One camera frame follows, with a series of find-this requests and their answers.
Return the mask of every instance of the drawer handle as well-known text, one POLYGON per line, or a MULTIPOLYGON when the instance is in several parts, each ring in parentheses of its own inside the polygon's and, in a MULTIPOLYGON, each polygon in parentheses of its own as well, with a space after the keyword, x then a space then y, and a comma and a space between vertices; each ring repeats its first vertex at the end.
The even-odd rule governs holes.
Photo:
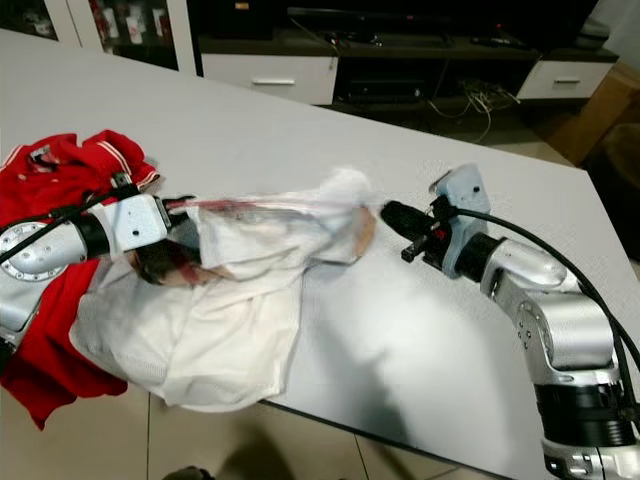
POLYGON ((253 78, 251 83, 254 85, 295 85, 296 81, 292 78, 253 78))
POLYGON ((580 83, 580 79, 578 77, 558 77, 556 78, 553 83, 573 83, 573 84, 578 84, 580 83))

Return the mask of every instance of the red clothing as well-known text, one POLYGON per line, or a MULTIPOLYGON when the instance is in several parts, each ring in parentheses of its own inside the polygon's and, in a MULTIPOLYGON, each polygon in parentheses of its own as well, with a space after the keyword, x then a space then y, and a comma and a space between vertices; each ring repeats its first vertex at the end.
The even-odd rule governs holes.
MULTIPOLYGON (((18 146, 0 166, 0 228, 104 194, 113 188, 112 174, 122 171, 141 189, 159 177, 135 142, 110 130, 85 140, 81 147, 75 134, 18 146)), ((120 395, 127 389, 126 382, 93 365, 69 340, 78 303, 97 266, 97 260, 69 266, 47 287, 36 317, 0 378, 41 429, 53 410, 78 396, 120 395)))

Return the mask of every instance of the white fabric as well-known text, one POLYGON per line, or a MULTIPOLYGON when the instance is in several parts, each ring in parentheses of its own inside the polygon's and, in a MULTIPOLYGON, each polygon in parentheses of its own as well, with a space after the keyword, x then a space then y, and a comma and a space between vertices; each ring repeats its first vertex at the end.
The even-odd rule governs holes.
POLYGON ((356 259, 362 217, 354 207, 368 196, 364 175, 338 170, 316 190, 246 198, 264 205, 249 211, 188 207, 203 267, 224 266, 234 279, 163 287, 141 280, 124 258, 103 264, 71 341, 168 405, 216 412, 278 394, 298 331, 302 274, 312 261, 356 259))

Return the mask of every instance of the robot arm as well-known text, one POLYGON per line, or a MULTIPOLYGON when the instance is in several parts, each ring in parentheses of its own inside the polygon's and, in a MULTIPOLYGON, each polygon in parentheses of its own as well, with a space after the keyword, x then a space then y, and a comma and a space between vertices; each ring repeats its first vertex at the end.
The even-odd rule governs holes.
POLYGON ((27 221, 0 232, 0 371, 26 334, 42 293, 68 265, 166 238, 171 220, 162 201, 140 194, 126 179, 116 184, 114 192, 126 195, 115 203, 96 202, 56 225, 27 221))
POLYGON ((427 213, 389 202, 382 218, 413 242, 403 259, 424 253, 447 276, 479 283, 511 318, 534 384, 547 470, 562 479, 640 478, 640 444, 622 413, 627 392, 605 312, 549 254, 491 238, 484 221, 447 214, 452 206, 488 213, 476 167, 450 172, 434 186, 437 199, 427 213))

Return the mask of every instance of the electrical cable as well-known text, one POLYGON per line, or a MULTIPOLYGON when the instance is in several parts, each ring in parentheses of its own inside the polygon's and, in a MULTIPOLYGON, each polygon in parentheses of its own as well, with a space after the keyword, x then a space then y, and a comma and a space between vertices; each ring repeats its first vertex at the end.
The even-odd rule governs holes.
POLYGON ((482 134, 472 142, 472 143, 480 143, 484 139, 484 137, 487 136, 487 134, 489 133, 489 130, 491 130, 491 108, 488 107, 482 99, 475 98, 474 94, 467 94, 467 95, 469 98, 469 102, 472 102, 473 100, 477 101, 484 109, 484 113, 487 114, 487 128, 485 128, 484 132, 482 132, 482 134))
POLYGON ((327 42, 326 40, 320 38, 318 35, 313 33, 307 27, 303 26, 296 19, 289 17, 289 20, 291 20, 291 23, 293 23, 296 27, 298 27, 300 30, 302 30, 304 33, 306 33, 310 38, 312 38, 316 42, 321 43, 323 45, 329 44, 329 46, 331 46, 331 48, 333 49, 333 52, 336 54, 336 57, 340 58, 340 50, 338 50, 338 47, 336 45, 334 45, 331 42, 327 42))
POLYGON ((500 89, 498 90, 503 96, 510 98, 511 100, 513 100, 515 103, 517 103, 518 105, 520 105, 522 103, 522 101, 518 98, 515 97, 514 95, 512 95, 511 93, 509 93, 508 91, 506 91, 504 88, 500 87, 500 89))
MULTIPOLYGON (((582 288, 584 289, 585 293, 593 301, 595 301, 598 304, 598 306, 602 309, 604 314, 609 319, 609 323, 613 331, 614 348, 616 351, 616 355, 618 357, 618 367, 620 370, 621 381, 624 386, 625 399, 628 402, 628 406, 632 406, 636 408, 637 405, 636 405, 635 393, 633 391, 631 375, 629 373, 626 354, 625 354, 621 339, 622 341, 624 341, 624 344, 629 350, 629 353, 631 354, 631 357, 633 358, 633 361, 636 367, 638 368, 638 370, 640 370, 640 351, 638 350, 638 347, 633 342, 629 333, 624 329, 622 324, 620 324, 618 319, 616 319, 616 317, 613 315, 611 310, 609 310, 609 307, 607 307, 607 304, 605 303, 604 299, 602 298, 602 296, 600 295, 596 287, 593 285, 593 283, 591 283, 591 281, 587 278, 587 276, 584 273, 582 273, 582 271, 575 264, 573 264, 571 260, 565 257, 562 253, 560 253, 558 250, 556 250, 554 247, 552 247, 547 242, 542 240, 540 237, 531 233, 530 231, 526 230, 523 227, 520 227, 507 220, 504 220, 499 217, 495 217, 488 213, 482 213, 482 212, 477 212, 475 210, 467 210, 463 208, 452 207, 452 213, 450 214, 449 218, 455 217, 457 215, 461 215, 465 217, 473 217, 479 220, 484 220, 486 222, 494 223, 503 228, 511 230, 512 232, 517 233, 518 235, 526 238, 527 240, 535 243, 539 247, 546 250, 550 255, 555 257, 560 263, 562 263, 562 265, 564 265, 571 273, 573 273, 576 276, 576 278, 582 285, 582 288)), ((637 419, 634 420, 634 424, 636 425, 636 429, 640 432, 640 425, 637 419)))
POLYGON ((43 213, 42 215, 34 215, 33 217, 21 218, 20 220, 16 220, 15 222, 7 223, 3 227, 0 228, 0 233, 4 233, 9 230, 11 227, 15 227, 20 223, 25 222, 40 222, 42 220, 47 220, 52 218, 51 213, 43 213))
POLYGON ((467 106, 464 107, 464 110, 462 110, 460 113, 456 113, 455 115, 448 115, 446 113, 443 113, 440 111, 440 109, 438 107, 435 106, 435 104, 431 101, 431 100, 427 100, 427 103, 431 106, 431 108, 433 108, 435 110, 435 112, 440 115, 441 117, 444 118, 460 118, 462 117, 465 113, 467 113, 469 111, 469 107, 471 107, 471 101, 467 102, 467 106))
POLYGON ((2 265, 7 260, 11 259, 17 253, 20 253, 20 251, 24 250, 29 245, 31 245, 31 244, 37 242, 38 240, 40 240, 42 237, 44 237, 47 233, 49 233, 54 228, 59 227, 60 225, 62 225, 65 222, 68 222, 69 220, 71 220, 76 215, 80 215, 81 213, 89 210, 91 207, 97 205, 98 203, 105 201, 107 198, 118 196, 118 193, 120 193, 120 191, 123 191, 125 189, 128 190, 127 187, 128 186, 121 187, 121 188, 116 188, 114 190, 110 190, 109 192, 105 193, 104 195, 99 195, 99 196, 97 196, 95 198, 92 198, 91 200, 87 201, 86 203, 83 203, 82 205, 79 205, 77 207, 70 207, 67 212, 65 212, 62 215, 60 215, 53 222, 47 224, 45 227, 41 228, 40 230, 37 230, 36 232, 34 232, 33 234, 29 235, 27 238, 25 238, 23 241, 21 241, 20 243, 18 243, 14 247, 12 247, 9 250, 7 250, 6 252, 0 254, 0 265, 2 265))

